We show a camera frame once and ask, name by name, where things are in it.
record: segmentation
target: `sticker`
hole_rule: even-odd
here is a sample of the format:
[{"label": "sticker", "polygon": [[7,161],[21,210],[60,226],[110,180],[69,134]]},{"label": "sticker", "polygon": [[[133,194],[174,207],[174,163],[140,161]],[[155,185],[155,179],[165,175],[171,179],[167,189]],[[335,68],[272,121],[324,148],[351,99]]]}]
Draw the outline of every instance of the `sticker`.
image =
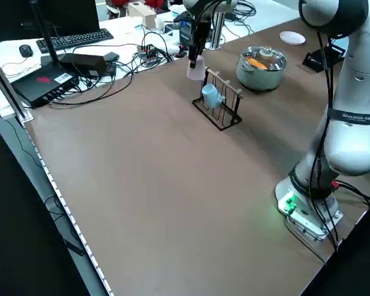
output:
[{"label": "sticker", "polygon": [[72,78],[73,77],[70,74],[64,73],[64,74],[61,74],[61,76],[56,77],[55,78],[55,81],[58,82],[58,83],[60,83],[60,84],[62,84],[62,83],[65,83],[66,81],[68,81],[68,80],[70,80]]},{"label": "sticker", "polygon": [[92,76],[99,76],[98,72],[96,72],[95,70],[89,70],[89,74]]}]

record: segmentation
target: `computer mouse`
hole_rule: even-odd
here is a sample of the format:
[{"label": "computer mouse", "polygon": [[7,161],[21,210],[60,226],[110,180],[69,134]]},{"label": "computer mouse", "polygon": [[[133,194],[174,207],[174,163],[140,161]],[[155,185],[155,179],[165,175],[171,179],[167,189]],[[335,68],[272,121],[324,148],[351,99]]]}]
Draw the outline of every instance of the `computer mouse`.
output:
[{"label": "computer mouse", "polygon": [[19,46],[19,52],[22,57],[33,57],[33,51],[30,45],[24,44]]}]

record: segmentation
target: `cooking pot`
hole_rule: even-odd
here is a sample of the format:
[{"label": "cooking pot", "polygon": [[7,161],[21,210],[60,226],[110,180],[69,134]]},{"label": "cooking pot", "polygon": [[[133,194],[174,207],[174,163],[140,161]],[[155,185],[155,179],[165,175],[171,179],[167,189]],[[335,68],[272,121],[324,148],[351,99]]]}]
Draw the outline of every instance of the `cooking pot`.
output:
[{"label": "cooking pot", "polygon": [[285,56],[270,47],[247,47],[237,64],[237,79],[250,89],[270,91],[281,82],[286,64]]}]

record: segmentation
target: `white bowl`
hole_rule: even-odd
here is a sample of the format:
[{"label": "white bowl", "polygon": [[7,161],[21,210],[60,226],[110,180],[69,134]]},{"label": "white bowl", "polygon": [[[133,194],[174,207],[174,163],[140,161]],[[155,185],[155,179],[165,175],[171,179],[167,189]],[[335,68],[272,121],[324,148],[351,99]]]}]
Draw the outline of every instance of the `white bowl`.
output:
[{"label": "white bowl", "polygon": [[283,31],[279,34],[279,37],[283,42],[290,45],[301,45],[306,42],[306,38],[303,35],[291,31]]}]

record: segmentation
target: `led strip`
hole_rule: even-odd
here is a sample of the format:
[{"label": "led strip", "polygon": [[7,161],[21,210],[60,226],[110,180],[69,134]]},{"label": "led strip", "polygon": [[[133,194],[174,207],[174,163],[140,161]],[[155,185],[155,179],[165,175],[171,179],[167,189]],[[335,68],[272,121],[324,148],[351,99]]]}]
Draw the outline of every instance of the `led strip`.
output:
[{"label": "led strip", "polygon": [[77,225],[77,223],[75,221],[74,215],[71,213],[70,208],[66,204],[66,201],[64,200],[62,193],[59,191],[59,188],[58,188],[56,182],[54,181],[54,178],[52,177],[51,173],[49,172],[48,167],[46,166],[43,158],[41,157],[40,153],[38,152],[38,149],[37,149],[35,143],[33,142],[29,132],[27,131],[27,129],[25,128],[25,125],[23,123],[22,123],[22,127],[26,131],[27,136],[29,137],[29,140],[31,141],[31,144],[35,148],[38,159],[39,159],[39,161],[41,162],[41,164],[43,166],[45,174],[47,175],[49,182],[51,182],[51,185],[54,188],[54,190],[55,190],[55,192],[56,192],[56,194],[57,194],[57,196],[60,200],[60,203],[62,204],[63,208],[65,209],[65,212],[66,212],[68,218],[70,219],[70,222],[72,223],[78,237],[80,238],[80,241],[83,244],[83,246],[86,250],[86,253],[89,256],[89,259],[91,260],[92,265],[93,265],[94,269],[96,270],[96,273],[99,275],[100,280],[103,283],[103,286],[105,287],[105,290],[107,291],[108,295],[114,296],[114,293],[112,292],[109,283],[105,279],[104,273],[102,272],[99,264],[97,263],[97,260],[96,260],[95,256],[93,255],[93,253],[91,251],[91,248],[89,247],[88,243],[86,242],[86,239],[85,239],[83,233],[81,232],[80,227]]}]

